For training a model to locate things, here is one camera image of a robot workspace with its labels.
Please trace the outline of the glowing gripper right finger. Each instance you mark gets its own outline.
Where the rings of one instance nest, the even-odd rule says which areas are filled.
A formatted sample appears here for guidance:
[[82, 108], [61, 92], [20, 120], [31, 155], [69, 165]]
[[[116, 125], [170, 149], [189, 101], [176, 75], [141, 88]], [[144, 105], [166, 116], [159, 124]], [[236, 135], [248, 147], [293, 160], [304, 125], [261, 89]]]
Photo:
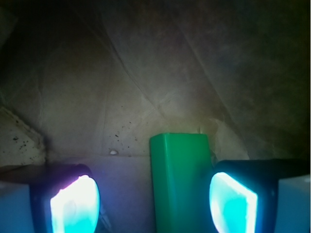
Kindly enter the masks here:
[[219, 233], [309, 233], [310, 171], [299, 159], [223, 160], [209, 188]]

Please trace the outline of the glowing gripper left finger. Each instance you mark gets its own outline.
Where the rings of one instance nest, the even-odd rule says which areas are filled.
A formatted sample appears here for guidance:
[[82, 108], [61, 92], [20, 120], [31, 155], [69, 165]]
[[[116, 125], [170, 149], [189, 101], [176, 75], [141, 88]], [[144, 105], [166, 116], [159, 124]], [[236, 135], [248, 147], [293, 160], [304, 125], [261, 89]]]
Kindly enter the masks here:
[[93, 233], [100, 192], [83, 164], [3, 166], [2, 233]]

